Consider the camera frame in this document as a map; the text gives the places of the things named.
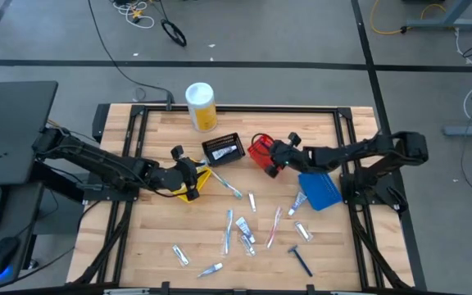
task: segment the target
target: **red object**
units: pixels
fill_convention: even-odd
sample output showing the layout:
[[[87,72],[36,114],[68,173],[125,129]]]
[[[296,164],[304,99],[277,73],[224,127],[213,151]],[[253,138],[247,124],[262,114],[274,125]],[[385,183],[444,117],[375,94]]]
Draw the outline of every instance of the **red object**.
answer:
[[[270,159],[269,148],[274,140],[269,135],[262,135],[250,146],[247,151],[251,158],[264,170],[267,166],[273,165]]]

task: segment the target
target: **black metal frame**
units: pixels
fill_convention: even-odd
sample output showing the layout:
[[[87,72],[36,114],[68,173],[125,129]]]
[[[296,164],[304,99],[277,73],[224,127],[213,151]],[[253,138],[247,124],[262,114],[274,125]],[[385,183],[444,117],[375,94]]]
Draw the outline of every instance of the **black metal frame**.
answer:
[[[130,124],[129,121],[129,127],[127,130],[127,135],[125,136],[125,145],[124,145],[124,153],[126,148],[130,146],[130,140],[132,134],[132,130],[134,129],[134,120],[132,119],[132,114],[135,112],[134,110],[142,110],[138,111],[136,114],[139,114],[139,112],[143,113],[142,117],[142,122],[140,125],[140,133],[138,135],[138,144],[136,146],[136,153],[135,155],[137,157],[142,156],[141,155],[141,149],[143,148],[143,140],[144,140],[144,130],[147,127],[147,120],[148,120],[148,114],[150,111],[166,111],[166,105],[165,104],[133,104],[132,105],[132,111],[131,111],[131,120],[133,123]],[[187,111],[188,108],[185,105],[178,105],[178,106],[173,106],[171,111]],[[239,112],[284,112],[284,113],[319,113],[319,114],[330,114],[334,118],[334,126],[335,126],[335,131],[336,131],[336,136],[337,136],[337,141],[338,145],[345,145],[345,139],[343,136],[343,125],[342,125],[342,120],[345,120],[346,126],[347,126],[347,135],[349,137],[350,143],[355,143],[356,142],[356,133],[354,130],[354,124],[352,121],[352,112],[350,107],[270,107],[270,106],[217,106],[216,107],[217,111],[239,111]],[[107,116],[108,113],[102,112],[100,116]],[[354,166],[355,169],[359,168],[361,166],[359,161],[354,161]],[[347,174],[349,173],[349,167],[348,165],[344,164],[342,165],[342,171],[343,173]],[[395,182],[395,187],[403,191],[403,187],[398,184],[398,182]],[[127,202],[126,206],[128,206],[128,210],[125,211],[125,213],[128,212],[129,216],[132,211],[132,202]],[[347,204],[348,210],[349,210],[349,216],[352,220],[352,217],[354,214],[358,214],[358,210],[356,209],[356,205],[349,203]],[[116,212],[113,212],[111,209],[111,216],[109,217],[109,224],[107,225],[107,232],[112,231],[115,227],[116,224],[116,214],[117,214],[117,205],[116,209],[114,209]],[[372,216],[370,213],[370,205],[362,205],[361,206],[361,211],[363,212],[364,215],[364,221],[365,221],[365,231],[369,235],[370,239],[372,240],[373,244],[376,246],[376,237],[374,234],[374,226],[373,226],[373,221],[372,221]],[[406,235],[406,231],[412,231],[412,224],[411,220],[409,218],[407,219],[401,219],[402,222],[402,230],[404,231],[404,236],[406,237],[406,243],[409,245],[411,244],[411,248],[413,250],[417,249],[416,247],[416,241],[414,239],[410,240],[408,235]],[[120,282],[120,272],[121,272],[121,265],[123,261],[123,257],[125,254],[125,244],[126,244],[126,237],[127,237],[127,232],[125,231],[124,234],[121,237],[120,240],[120,247],[118,249],[118,253],[116,256],[116,264],[114,268],[114,279],[113,282],[118,284]],[[356,253],[356,261],[358,265],[358,275],[359,275],[359,280],[361,283],[361,289],[366,290],[368,288],[373,288],[370,286],[369,279],[367,277],[367,269],[365,266],[365,257],[364,257],[364,252],[363,252],[363,246],[362,246],[362,241],[359,238],[359,236],[352,230],[352,235],[353,235],[353,242],[355,246],[355,253]],[[379,267],[379,265],[376,263],[376,261],[373,258],[373,267],[374,267],[374,280],[376,284],[376,288],[384,288],[384,276],[382,274],[382,271]],[[416,269],[416,266],[421,266],[420,262],[418,261],[418,264],[412,263],[411,262],[411,269],[413,276],[416,277],[423,277],[423,271],[421,267],[419,269]],[[102,268],[105,270],[107,268],[107,263],[104,263],[102,265]],[[104,279],[104,271],[99,273],[100,275],[98,276],[98,282],[101,283],[102,280]],[[308,285],[308,288],[314,288],[313,285]],[[418,289],[425,290],[424,286],[416,284],[416,287]],[[180,291],[185,291],[185,292],[196,292],[200,291],[200,289],[180,289]],[[229,290],[215,290],[215,289],[201,289],[201,293],[220,293],[220,292],[227,292]],[[248,290],[252,291],[252,293],[261,293],[262,290]],[[299,293],[307,293],[307,291],[281,291],[283,294],[299,294]]]

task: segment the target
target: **wooden table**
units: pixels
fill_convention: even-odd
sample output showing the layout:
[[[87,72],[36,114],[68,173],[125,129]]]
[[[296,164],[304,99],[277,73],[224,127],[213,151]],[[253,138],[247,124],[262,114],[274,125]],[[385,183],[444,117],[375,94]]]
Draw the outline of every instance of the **wooden table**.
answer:
[[[101,148],[121,154],[130,107],[130,104],[111,105]],[[373,109],[352,107],[351,110],[357,140],[372,137],[377,130]],[[150,111],[143,156],[159,161],[163,166],[172,166],[170,150],[181,144],[186,156],[201,159],[201,142],[236,131],[245,148],[255,133],[266,132],[273,138],[287,140],[291,131],[300,135],[301,146],[337,147],[334,120],[330,114],[219,111],[218,126],[209,133],[199,133],[193,129],[186,111]],[[347,138],[347,127],[343,133]],[[368,166],[374,160],[366,159],[362,165]],[[287,216],[286,212],[299,189],[296,171],[285,169],[272,179],[250,157],[244,157],[216,167],[215,172],[243,192],[244,199],[233,197],[214,178],[207,181],[201,197],[189,204],[177,197],[164,198],[145,190],[140,193],[130,221],[120,286],[159,288],[161,282],[170,281],[172,288],[304,290],[307,284],[314,284],[316,290],[361,289],[345,205],[339,203],[323,211],[314,211],[305,202],[294,216]],[[330,173],[336,184],[339,173],[340,169]],[[256,213],[252,213],[249,205],[248,190],[254,192]],[[79,277],[101,248],[110,206],[109,202],[102,202],[85,216],[67,281]],[[278,206],[284,209],[284,217],[272,248],[266,249],[265,242]],[[233,227],[229,255],[222,257],[226,212],[230,208],[234,209],[234,221],[244,216],[254,232],[255,257],[246,255],[238,240],[239,229],[236,226]],[[371,212],[379,250],[403,281],[412,285],[410,263],[397,214],[388,206],[371,206]],[[296,233],[293,226],[296,220],[313,233],[314,238],[309,243],[304,243]],[[175,243],[188,255],[189,266],[183,268],[180,265],[172,251]],[[314,274],[312,278],[307,276],[293,254],[287,253],[294,244],[299,245],[300,254]],[[366,250],[364,253],[370,285],[374,286],[370,256]],[[115,255],[113,251],[109,259],[109,280]],[[200,272],[218,262],[223,262],[222,270],[197,279]]]

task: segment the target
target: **small black basket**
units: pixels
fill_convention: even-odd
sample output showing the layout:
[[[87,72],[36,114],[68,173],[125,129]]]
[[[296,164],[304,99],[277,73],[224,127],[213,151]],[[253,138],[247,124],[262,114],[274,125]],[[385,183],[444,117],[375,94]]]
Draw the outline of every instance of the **small black basket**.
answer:
[[[236,150],[222,156],[218,160],[214,159],[214,156],[212,155],[213,152],[219,151],[222,148],[232,147],[234,145],[236,146]],[[211,139],[202,143],[202,146],[203,152],[205,152],[206,157],[209,159],[210,165],[213,167],[239,160],[245,156],[245,150],[243,149],[242,142],[239,140],[237,133]]]

